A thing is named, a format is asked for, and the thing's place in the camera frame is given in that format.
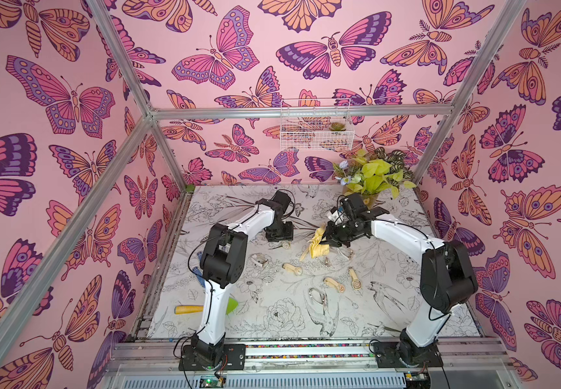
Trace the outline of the yellow cleaning cloth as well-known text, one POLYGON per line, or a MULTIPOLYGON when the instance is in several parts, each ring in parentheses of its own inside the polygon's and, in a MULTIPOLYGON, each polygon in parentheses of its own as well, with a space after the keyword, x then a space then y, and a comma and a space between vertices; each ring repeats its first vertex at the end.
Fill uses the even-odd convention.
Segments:
POLYGON ((324 227, 319 227, 315 231, 313 237, 309 241, 308 248, 306 248, 306 250, 303 252, 303 254, 300 257, 301 262, 305 261, 307 256, 309 256, 312 259, 316 259, 319 257, 325 257, 329 254, 330 252, 329 244, 323 243, 324 233, 325 233, 324 227))

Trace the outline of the square silver face watch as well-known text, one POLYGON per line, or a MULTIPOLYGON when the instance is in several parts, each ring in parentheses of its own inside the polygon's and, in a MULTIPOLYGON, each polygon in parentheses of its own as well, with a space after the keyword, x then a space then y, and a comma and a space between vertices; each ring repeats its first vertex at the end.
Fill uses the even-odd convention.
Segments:
POLYGON ((327 306, 327 294, 318 288, 309 288, 308 295, 313 303, 320 306, 327 306))

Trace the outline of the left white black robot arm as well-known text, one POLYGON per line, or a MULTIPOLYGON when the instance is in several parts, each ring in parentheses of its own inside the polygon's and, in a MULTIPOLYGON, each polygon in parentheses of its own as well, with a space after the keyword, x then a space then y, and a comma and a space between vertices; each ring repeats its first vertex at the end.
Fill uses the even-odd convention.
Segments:
POLYGON ((232 288, 246 266, 249 241, 263 232, 269 242, 293 240, 295 200, 289 191, 278 190, 260 199, 243 217, 227 224, 216 223, 201 242, 200 270, 205 295, 199 329, 188 338, 196 363, 215 368, 225 363, 225 317, 232 288))

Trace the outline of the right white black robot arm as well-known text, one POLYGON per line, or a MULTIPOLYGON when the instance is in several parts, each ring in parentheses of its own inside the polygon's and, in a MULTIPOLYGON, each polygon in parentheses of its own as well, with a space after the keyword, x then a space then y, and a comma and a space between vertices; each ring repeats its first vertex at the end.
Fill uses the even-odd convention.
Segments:
POLYGON ((395 356, 404 366, 424 366, 452 311, 478 291, 467 247, 455 238, 429 236, 381 207, 368 208, 359 194, 340 197, 327 218, 324 244, 350 247, 359 238, 377 238, 420 265, 423 303, 401 332, 395 356))

